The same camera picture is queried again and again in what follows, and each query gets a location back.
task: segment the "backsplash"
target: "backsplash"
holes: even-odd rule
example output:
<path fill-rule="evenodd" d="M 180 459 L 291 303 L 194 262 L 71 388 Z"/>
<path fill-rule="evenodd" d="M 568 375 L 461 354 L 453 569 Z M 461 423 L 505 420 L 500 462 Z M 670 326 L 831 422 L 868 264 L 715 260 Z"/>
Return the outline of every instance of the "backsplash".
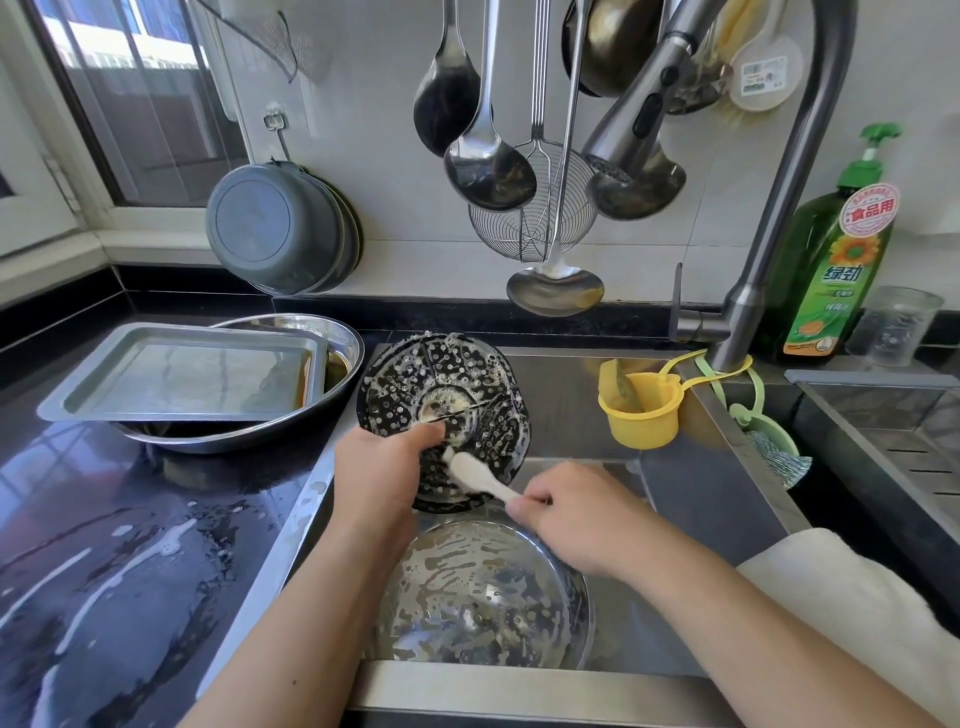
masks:
<path fill-rule="evenodd" d="M 484 4 L 460 5 L 464 41 L 479 66 Z M 533 6 L 524 0 L 501 10 L 493 105 L 497 129 L 515 144 L 529 137 Z M 563 135 L 568 89 L 557 42 L 565 10 L 566 2 L 555 0 L 546 116 L 547 137 L 554 139 Z M 960 270 L 960 235 L 914 233 L 960 231 L 951 222 L 955 175 L 948 182 L 960 154 L 960 105 L 943 93 L 960 81 L 951 59 L 958 23 L 953 0 L 860 3 L 852 67 L 804 194 L 835 186 L 860 154 L 864 125 L 899 121 L 904 137 L 882 154 L 886 177 L 901 187 L 904 201 L 879 282 L 937 292 L 953 308 L 960 307 L 960 290 L 949 285 Z M 290 120 L 286 140 L 294 161 L 330 179 L 358 209 L 368 238 L 364 261 L 335 293 L 504 298 L 506 279 L 520 264 L 476 237 L 442 163 L 413 127 L 414 93 L 439 42 L 441 0 L 318 0 L 309 9 L 295 7 L 291 26 L 303 65 L 291 84 L 232 31 L 224 29 L 224 40 L 254 160 L 282 158 L 276 136 L 260 122 L 270 104 L 279 104 Z M 791 0 L 783 28 L 809 60 L 809 4 Z M 673 269 L 683 261 L 684 299 L 720 302 L 746 257 L 800 96 L 762 116 L 718 105 L 670 118 L 662 140 L 687 173 L 681 195 L 648 220 L 599 218 L 570 262 L 603 278 L 608 301 L 666 301 Z M 577 146 L 610 104 L 581 96 Z"/>

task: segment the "yellow cup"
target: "yellow cup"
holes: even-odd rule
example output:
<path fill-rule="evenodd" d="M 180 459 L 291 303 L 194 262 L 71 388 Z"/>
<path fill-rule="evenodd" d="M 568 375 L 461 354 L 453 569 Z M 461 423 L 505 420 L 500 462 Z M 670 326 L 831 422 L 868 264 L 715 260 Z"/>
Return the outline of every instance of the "yellow cup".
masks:
<path fill-rule="evenodd" d="M 640 397 L 643 412 L 621 412 L 612 409 L 602 397 L 597 397 L 601 409 L 607 413 L 610 432 L 620 445 L 632 449 L 656 449 L 668 445 L 680 431 L 679 410 L 684 400 L 684 392 L 692 386 L 704 382 L 735 376 L 750 368 L 754 363 L 748 356 L 744 365 L 735 372 L 713 376 L 697 376 L 685 382 L 678 375 L 668 372 L 685 359 L 704 353 L 691 352 L 671 359 L 659 372 L 640 372 L 627 375 Z"/>

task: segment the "dish soap bottle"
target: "dish soap bottle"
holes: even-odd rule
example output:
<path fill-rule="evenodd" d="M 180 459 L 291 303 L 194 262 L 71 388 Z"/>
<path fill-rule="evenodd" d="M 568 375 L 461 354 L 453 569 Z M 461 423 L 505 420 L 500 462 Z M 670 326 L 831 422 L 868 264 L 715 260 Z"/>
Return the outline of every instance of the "dish soap bottle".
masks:
<path fill-rule="evenodd" d="M 778 363 L 808 366 L 838 353 L 890 240 L 900 192 L 880 181 L 876 150 L 900 126 L 872 124 L 860 136 L 863 158 L 835 192 L 797 208 L 774 260 L 754 349 Z"/>

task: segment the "plastic cup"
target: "plastic cup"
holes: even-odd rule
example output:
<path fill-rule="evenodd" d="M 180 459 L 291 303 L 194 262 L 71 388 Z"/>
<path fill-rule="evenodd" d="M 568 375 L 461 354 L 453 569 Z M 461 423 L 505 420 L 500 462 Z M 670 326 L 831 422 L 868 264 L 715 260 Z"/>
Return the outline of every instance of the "plastic cup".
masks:
<path fill-rule="evenodd" d="M 880 286 L 847 341 L 847 353 L 881 367 L 905 367 L 944 299 L 917 288 Z"/>

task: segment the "label sticker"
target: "label sticker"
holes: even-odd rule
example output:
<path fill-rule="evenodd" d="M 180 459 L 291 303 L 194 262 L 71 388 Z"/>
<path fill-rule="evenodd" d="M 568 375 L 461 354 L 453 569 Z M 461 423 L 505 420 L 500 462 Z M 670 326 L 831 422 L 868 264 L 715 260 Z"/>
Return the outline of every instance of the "label sticker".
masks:
<path fill-rule="evenodd" d="M 893 224 L 900 209 L 900 191 L 879 182 L 854 192 L 840 210 L 840 230 L 850 237 L 870 237 Z"/>
<path fill-rule="evenodd" d="M 797 316 L 783 352 L 795 356 L 828 356 L 840 341 L 867 292 L 882 244 L 875 235 L 853 237 L 831 228 L 830 255 L 821 263 Z"/>
<path fill-rule="evenodd" d="M 786 87 L 786 56 L 740 66 L 740 95 L 757 96 Z"/>

